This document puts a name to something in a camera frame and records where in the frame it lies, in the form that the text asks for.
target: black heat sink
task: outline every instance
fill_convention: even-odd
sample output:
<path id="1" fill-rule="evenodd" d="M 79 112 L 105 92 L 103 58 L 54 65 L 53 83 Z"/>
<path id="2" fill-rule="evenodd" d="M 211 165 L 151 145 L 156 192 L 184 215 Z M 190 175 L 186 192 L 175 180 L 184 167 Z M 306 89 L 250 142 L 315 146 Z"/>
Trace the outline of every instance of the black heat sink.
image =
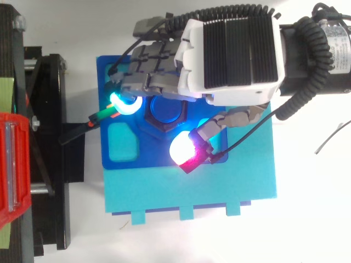
<path id="1" fill-rule="evenodd" d="M 204 23 L 203 61 L 206 89 L 276 82 L 271 16 Z"/>

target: light blue tab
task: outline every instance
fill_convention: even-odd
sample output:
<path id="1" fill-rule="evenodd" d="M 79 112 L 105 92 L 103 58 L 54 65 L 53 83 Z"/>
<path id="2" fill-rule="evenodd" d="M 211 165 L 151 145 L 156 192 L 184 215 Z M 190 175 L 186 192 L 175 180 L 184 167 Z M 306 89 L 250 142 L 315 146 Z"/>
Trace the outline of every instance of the light blue tab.
<path id="1" fill-rule="evenodd" d="M 145 210 L 132 211 L 132 225 L 145 224 Z"/>
<path id="2" fill-rule="evenodd" d="M 227 203 L 227 216 L 240 215 L 240 202 Z"/>
<path id="3" fill-rule="evenodd" d="M 192 205 L 179 207 L 179 216 L 181 220 L 194 219 L 194 207 Z"/>

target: screw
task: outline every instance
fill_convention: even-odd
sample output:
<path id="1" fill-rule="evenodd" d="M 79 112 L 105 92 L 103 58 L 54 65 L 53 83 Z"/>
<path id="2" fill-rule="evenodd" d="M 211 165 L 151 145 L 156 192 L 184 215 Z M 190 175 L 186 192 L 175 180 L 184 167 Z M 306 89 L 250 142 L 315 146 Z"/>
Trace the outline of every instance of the screw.
<path id="1" fill-rule="evenodd" d="M 38 130 L 38 127 L 40 126 L 40 121 L 38 120 L 37 116 L 34 115 L 32 117 L 31 124 L 32 124 L 32 130 L 36 132 Z"/>
<path id="2" fill-rule="evenodd" d="M 66 60 L 61 60 L 60 61 L 60 69 L 63 71 L 67 70 L 67 61 Z"/>
<path id="3" fill-rule="evenodd" d="M 24 16 L 18 15 L 13 21 L 13 28 L 17 29 L 19 32 L 24 32 L 27 29 L 27 21 Z"/>

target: hexagonal recess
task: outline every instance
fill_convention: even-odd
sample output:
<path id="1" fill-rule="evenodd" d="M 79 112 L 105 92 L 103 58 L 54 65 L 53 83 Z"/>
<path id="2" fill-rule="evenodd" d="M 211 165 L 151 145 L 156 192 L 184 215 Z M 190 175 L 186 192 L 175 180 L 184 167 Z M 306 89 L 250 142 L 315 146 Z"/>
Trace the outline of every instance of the hexagonal recess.
<path id="1" fill-rule="evenodd" d="M 169 132 L 170 130 L 173 130 L 174 128 L 178 127 L 179 125 L 183 124 L 186 122 L 186 118 L 188 115 L 188 102 L 183 100 L 182 101 L 182 111 L 179 115 L 179 117 L 174 120 L 173 122 L 169 123 L 163 123 L 158 121 L 154 115 L 151 113 L 151 102 L 154 97 L 147 97 L 145 101 L 145 113 L 144 113 L 144 118 L 145 120 L 150 123 L 152 126 L 156 127 L 162 132 Z"/>

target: coiled black cable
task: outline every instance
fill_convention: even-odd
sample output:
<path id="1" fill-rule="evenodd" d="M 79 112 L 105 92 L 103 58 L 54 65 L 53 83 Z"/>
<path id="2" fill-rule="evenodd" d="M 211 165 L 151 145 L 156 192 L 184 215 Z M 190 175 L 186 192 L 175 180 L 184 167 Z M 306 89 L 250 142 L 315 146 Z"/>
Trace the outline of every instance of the coiled black cable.
<path id="1" fill-rule="evenodd" d="M 173 33 L 184 30 L 189 19 L 208 22 L 217 19 L 245 18 L 248 16 L 272 16 L 274 11 L 274 8 L 269 9 L 268 6 L 265 5 L 263 7 L 260 4 L 236 4 L 226 5 L 224 7 L 206 8 L 170 18 L 166 20 L 165 28 L 167 33 Z M 274 17 L 278 19 L 280 16 L 281 14 L 277 13 Z"/>
<path id="2" fill-rule="evenodd" d="M 309 76 L 307 84 L 296 92 L 290 99 L 276 110 L 277 119 L 284 121 L 294 115 L 301 107 L 307 104 L 327 82 L 329 70 L 332 70 L 332 54 L 329 52 L 327 37 L 311 18 L 305 16 L 294 24 L 296 34 L 300 35 L 315 61 L 315 67 Z"/>

